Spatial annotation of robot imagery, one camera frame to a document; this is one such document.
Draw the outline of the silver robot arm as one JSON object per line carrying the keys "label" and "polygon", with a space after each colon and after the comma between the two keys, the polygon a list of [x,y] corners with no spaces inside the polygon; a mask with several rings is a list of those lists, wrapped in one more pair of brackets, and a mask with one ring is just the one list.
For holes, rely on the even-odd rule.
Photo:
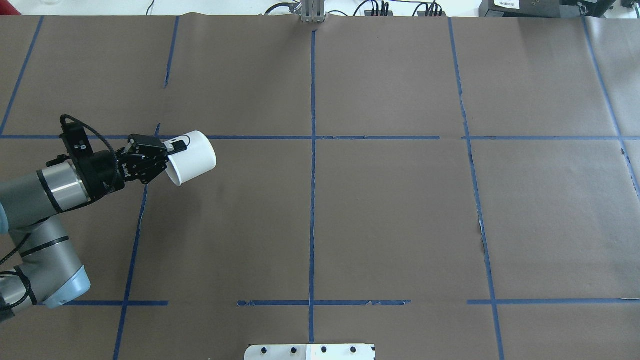
{"label": "silver robot arm", "polygon": [[35,173],[1,184],[1,232],[22,262],[1,272],[1,321],[34,305],[50,309],[76,300],[91,283],[60,214],[87,207],[120,191],[126,182],[147,184],[171,155],[188,144],[131,134],[126,146],[94,152],[84,130],[63,133],[67,150]]}

